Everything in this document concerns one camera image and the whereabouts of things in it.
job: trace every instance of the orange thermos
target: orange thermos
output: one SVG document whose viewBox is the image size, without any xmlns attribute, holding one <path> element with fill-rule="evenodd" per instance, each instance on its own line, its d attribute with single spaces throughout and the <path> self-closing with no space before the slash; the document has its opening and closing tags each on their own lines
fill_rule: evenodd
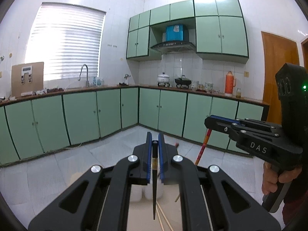
<svg viewBox="0 0 308 231">
<path fill-rule="evenodd" d="M 226 74 L 226 86 L 224 88 L 224 94 L 231 96 L 233 94 L 233 88 L 236 85 L 236 78 L 234 78 L 231 71 Z"/>
</svg>

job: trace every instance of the ceramic cup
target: ceramic cup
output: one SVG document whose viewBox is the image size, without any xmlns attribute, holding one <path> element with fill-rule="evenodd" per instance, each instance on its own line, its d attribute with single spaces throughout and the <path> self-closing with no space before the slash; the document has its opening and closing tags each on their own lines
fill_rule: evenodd
<svg viewBox="0 0 308 231">
<path fill-rule="evenodd" d="M 206 92 L 212 92 L 213 91 L 213 83 L 206 82 L 204 84 L 204 89 L 205 89 Z"/>
</svg>

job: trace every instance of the blue box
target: blue box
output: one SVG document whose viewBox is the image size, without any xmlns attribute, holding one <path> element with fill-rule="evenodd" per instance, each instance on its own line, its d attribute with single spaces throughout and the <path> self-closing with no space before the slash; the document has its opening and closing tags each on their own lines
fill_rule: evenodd
<svg viewBox="0 0 308 231">
<path fill-rule="evenodd" d="M 166 41 L 184 41 L 183 24 L 176 24 L 166 27 Z"/>
</svg>

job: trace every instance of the black cooking pot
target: black cooking pot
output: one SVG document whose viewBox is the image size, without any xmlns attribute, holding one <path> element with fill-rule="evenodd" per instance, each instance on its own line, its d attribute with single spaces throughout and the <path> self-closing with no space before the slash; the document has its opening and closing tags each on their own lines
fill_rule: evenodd
<svg viewBox="0 0 308 231">
<path fill-rule="evenodd" d="M 175 80 L 175 83 L 177 84 L 177 85 L 186 85 L 186 86 L 189 86 L 189 85 L 191 85 L 191 80 L 189 80 L 189 79 L 187 79 L 186 77 L 185 77 L 185 75 L 182 75 L 182 77 L 179 77 L 179 78 L 176 78 L 176 79 L 174 79 Z"/>
</svg>

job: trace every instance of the range hood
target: range hood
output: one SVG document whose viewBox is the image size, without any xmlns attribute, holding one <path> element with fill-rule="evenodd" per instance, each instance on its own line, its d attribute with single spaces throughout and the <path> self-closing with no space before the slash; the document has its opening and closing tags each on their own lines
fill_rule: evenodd
<svg viewBox="0 0 308 231">
<path fill-rule="evenodd" d="M 193 50 L 196 51 L 196 46 L 189 41 L 164 41 L 162 43 L 156 44 L 152 49 L 161 52 L 162 54 L 167 54 L 170 52 L 182 52 Z"/>
</svg>

